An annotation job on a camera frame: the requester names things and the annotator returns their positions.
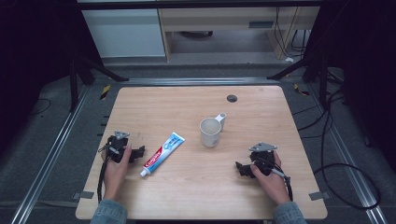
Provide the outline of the grey tape piece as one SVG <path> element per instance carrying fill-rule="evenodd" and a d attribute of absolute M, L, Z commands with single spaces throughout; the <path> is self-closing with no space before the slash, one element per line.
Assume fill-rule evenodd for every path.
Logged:
<path fill-rule="evenodd" d="M 321 191 L 317 191 L 317 192 L 312 192 L 309 194 L 309 197 L 312 201 L 316 201 L 316 200 L 326 200 L 330 198 L 330 194 L 328 192 L 321 192 Z"/>
<path fill-rule="evenodd" d="M 80 192 L 75 192 L 73 195 L 74 200 L 79 200 L 79 199 L 92 199 L 94 195 L 94 192 L 92 191 L 80 191 Z"/>

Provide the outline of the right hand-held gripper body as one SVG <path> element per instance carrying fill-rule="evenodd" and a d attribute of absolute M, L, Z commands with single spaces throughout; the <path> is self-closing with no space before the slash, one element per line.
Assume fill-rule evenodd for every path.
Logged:
<path fill-rule="evenodd" d="M 250 160 L 259 168 L 264 175 L 269 175 L 275 168 L 274 151 L 276 146 L 264 142 L 250 147 Z"/>

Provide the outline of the black metal stand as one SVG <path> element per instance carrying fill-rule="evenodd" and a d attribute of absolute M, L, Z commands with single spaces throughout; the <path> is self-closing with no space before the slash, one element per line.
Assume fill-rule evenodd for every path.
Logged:
<path fill-rule="evenodd" d="M 303 75 L 304 82 L 312 82 L 316 77 L 319 78 L 318 98 L 321 105 L 327 107 L 327 58 L 324 53 L 311 52 L 304 56 L 299 62 L 292 64 L 281 72 L 268 77 L 270 80 L 280 80 L 292 71 L 305 67 Z"/>
<path fill-rule="evenodd" d="M 115 73 L 106 69 L 103 65 L 95 63 L 87 57 L 73 56 L 69 64 L 71 112 L 73 112 L 78 105 L 78 77 L 80 77 L 84 85 L 91 85 L 94 82 L 94 77 L 91 73 L 92 69 L 99 71 L 100 73 L 117 82 L 128 81 L 128 78 L 116 75 Z"/>

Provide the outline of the toothpaste tube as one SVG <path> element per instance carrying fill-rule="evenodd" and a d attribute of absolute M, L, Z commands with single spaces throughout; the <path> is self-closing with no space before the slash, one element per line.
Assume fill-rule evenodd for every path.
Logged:
<path fill-rule="evenodd" d="M 177 133 L 171 133 L 166 141 L 143 165 L 140 176 L 145 177 L 146 175 L 151 175 L 168 158 L 168 156 L 184 142 L 184 137 Z"/>

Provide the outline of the yellow black tape strip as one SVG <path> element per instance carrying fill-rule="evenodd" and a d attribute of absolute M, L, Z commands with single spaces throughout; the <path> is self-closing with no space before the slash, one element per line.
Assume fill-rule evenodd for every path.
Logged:
<path fill-rule="evenodd" d="M 293 84 L 293 88 L 296 92 L 300 93 L 301 95 L 304 95 L 304 96 L 310 95 L 309 91 L 302 91 L 297 84 Z"/>
<path fill-rule="evenodd" d="M 109 92 L 109 90 L 110 90 L 110 85 L 105 85 L 104 86 L 104 88 L 103 88 L 103 90 L 102 90 L 102 93 L 101 93 L 101 95 L 100 95 L 100 100 L 104 100 L 104 99 L 106 99 L 106 96 L 107 96 L 107 94 L 108 94 L 108 92 Z"/>

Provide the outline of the white cup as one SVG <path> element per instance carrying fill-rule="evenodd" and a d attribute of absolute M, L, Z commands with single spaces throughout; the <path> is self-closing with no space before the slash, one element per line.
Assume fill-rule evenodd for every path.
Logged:
<path fill-rule="evenodd" d="M 201 121 L 201 143 L 205 147 L 215 147 L 219 143 L 225 119 L 226 114 L 220 113 L 215 118 L 206 118 Z"/>

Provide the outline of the metal floor rail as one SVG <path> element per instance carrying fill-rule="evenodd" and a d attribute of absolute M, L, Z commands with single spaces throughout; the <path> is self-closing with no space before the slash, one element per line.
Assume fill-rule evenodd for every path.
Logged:
<path fill-rule="evenodd" d="M 314 164 L 319 188 L 330 194 L 324 200 L 328 215 L 325 224 L 389 224 L 380 203 L 383 194 L 375 177 L 352 157 L 335 122 L 337 117 L 318 99 L 318 88 L 309 84 L 313 99 L 313 125 L 303 131 L 309 145 L 308 158 Z"/>
<path fill-rule="evenodd" d="M 54 143 L 52 144 L 49 154 L 46 159 L 43 161 L 37 175 L 35 176 L 35 180 L 28 192 L 24 196 L 23 200 L 20 202 L 10 224 L 25 224 L 31 212 L 34 209 L 34 206 L 40 196 L 42 189 L 44 188 L 50 173 L 59 158 L 60 153 L 64 147 L 64 144 L 77 120 L 77 117 L 83 107 L 88 92 L 90 91 L 91 86 L 83 86 L 81 89 L 81 93 L 78 95 L 78 102 L 76 107 L 68 113 L 66 120 L 62 126 L 62 129 L 58 133 L 55 138 Z"/>

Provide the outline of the person's right hand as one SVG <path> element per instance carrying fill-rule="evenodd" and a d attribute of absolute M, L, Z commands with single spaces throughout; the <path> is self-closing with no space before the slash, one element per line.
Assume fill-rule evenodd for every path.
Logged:
<path fill-rule="evenodd" d="M 290 201 L 284 179 L 277 174 L 271 173 L 264 175 L 260 169 L 254 165 L 250 165 L 252 173 L 260 183 L 266 195 L 274 202 L 275 205 L 281 205 Z"/>

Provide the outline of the white cabinet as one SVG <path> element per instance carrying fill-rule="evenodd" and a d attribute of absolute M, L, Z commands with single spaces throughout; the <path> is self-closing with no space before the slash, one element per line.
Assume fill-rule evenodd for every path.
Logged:
<path fill-rule="evenodd" d="M 102 58 L 163 57 L 156 9 L 83 10 Z"/>

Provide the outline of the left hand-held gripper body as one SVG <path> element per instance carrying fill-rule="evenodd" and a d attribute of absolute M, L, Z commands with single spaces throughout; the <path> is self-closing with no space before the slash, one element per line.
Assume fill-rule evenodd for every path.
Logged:
<path fill-rule="evenodd" d="M 120 162 L 126 145 L 128 144 L 129 133 L 115 131 L 107 138 L 105 144 L 106 155 L 115 162 Z"/>

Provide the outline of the person's left hand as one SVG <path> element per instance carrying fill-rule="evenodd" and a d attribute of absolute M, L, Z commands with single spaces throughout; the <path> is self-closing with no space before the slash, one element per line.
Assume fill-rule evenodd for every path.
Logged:
<path fill-rule="evenodd" d="M 129 158 L 131 155 L 132 146 L 127 145 L 124 148 L 124 154 L 120 162 L 109 160 L 106 163 L 106 171 L 104 177 L 104 199 L 113 201 L 117 201 L 119 199 L 120 189 L 124 183 L 125 176 L 128 172 Z"/>

